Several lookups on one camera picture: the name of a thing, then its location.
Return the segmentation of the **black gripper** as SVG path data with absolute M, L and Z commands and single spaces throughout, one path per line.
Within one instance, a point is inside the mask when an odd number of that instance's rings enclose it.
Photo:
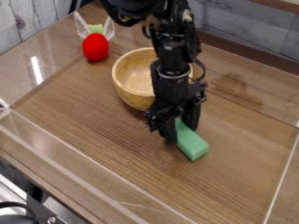
M 208 84 L 190 77 L 190 63 L 168 66 L 160 59 L 151 64 L 151 80 L 154 87 L 154 103 L 146 111 L 147 127 L 160 130 L 161 136 L 170 144 L 178 143 L 176 119 L 192 130 L 197 130 L 202 115 L 202 102 Z

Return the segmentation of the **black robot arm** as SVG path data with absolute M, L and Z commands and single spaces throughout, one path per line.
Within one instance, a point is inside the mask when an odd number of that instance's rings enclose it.
M 146 111 L 147 127 L 168 142 L 178 142 L 176 120 L 198 129 L 208 83 L 193 79 L 192 64 L 204 67 L 189 0 L 99 0 L 113 20 L 125 27 L 143 25 L 157 60 L 151 63 L 155 100 Z

